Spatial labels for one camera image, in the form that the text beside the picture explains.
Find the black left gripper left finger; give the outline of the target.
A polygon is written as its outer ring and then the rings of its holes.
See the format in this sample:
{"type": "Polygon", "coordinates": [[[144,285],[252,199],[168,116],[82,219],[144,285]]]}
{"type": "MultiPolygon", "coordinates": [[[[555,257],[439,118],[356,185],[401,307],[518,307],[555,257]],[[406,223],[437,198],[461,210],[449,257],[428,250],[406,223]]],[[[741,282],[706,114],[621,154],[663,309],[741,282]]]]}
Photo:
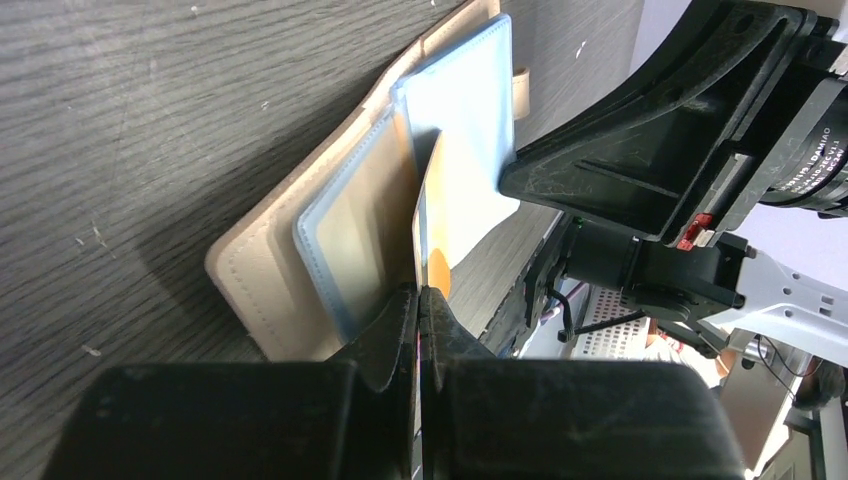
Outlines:
{"type": "Polygon", "coordinates": [[[47,479],[408,479],[415,286],[324,361],[137,364],[85,391],[47,479]]]}

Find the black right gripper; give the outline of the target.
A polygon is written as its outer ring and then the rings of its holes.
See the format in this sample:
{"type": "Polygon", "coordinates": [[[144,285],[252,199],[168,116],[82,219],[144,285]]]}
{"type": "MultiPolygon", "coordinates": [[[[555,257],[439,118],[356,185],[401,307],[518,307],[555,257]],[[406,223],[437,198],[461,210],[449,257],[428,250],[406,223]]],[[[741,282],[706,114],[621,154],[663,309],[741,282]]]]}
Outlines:
{"type": "Polygon", "coordinates": [[[587,110],[519,150],[509,197],[679,250],[756,204],[847,213],[841,22],[755,1],[694,1],[658,49],[587,110]]]}

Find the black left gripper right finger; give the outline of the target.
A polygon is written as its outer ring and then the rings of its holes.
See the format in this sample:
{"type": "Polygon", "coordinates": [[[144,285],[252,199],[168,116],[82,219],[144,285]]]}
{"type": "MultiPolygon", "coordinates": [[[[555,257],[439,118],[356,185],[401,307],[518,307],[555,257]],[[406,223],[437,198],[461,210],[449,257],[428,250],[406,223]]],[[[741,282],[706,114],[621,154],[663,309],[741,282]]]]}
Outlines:
{"type": "Polygon", "coordinates": [[[427,479],[741,479],[716,396],[666,362],[500,359],[419,297],[427,479]]]}

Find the beige leather card holder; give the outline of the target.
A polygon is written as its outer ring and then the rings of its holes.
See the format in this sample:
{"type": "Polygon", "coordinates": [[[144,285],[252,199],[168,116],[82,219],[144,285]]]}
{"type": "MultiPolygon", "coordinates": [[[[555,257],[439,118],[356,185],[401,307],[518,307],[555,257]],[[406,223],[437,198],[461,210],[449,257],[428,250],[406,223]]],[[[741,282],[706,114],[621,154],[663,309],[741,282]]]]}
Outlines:
{"type": "Polygon", "coordinates": [[[497,184],[528,89],[510,17],[497,1],[468,1],[213,244],[207,272],[268,359],[329,357],[398,285],[417,284],[413,215],[439,132],[451,271],[517,211],[497,184]]]}

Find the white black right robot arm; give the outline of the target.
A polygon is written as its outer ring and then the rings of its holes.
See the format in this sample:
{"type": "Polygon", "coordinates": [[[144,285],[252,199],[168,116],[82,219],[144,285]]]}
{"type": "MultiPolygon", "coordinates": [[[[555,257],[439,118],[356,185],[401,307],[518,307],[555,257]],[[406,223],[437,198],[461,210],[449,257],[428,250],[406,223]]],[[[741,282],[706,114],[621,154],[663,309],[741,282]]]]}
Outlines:
{"type": "Polygon", "coordinates": [[[757,205],[847,214],[839,26],[798,6],[694,1],[622,85],[520,149],[500,192],[564,214],[529,305],[563,274],[619,291],[708,356],[728,326],[845,364],[845,291],[736,235],[757,205]]]}

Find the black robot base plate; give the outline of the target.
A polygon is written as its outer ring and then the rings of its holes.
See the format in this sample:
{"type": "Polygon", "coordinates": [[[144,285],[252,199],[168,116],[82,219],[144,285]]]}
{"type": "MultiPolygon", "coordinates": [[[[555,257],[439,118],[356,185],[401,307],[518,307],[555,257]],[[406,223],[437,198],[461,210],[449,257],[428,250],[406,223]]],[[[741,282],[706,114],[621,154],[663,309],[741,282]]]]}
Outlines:
{"type": "Polygon", "coordinates": [[[517,253],[517,266],[508,268],[509,289],[479,334],[481,343],[498,358],[517,355],[547,311],[549,292],[564,273],[563,249],[569,219],[561,213],[536,210],[539,226],[530,230],[517,253]]]}

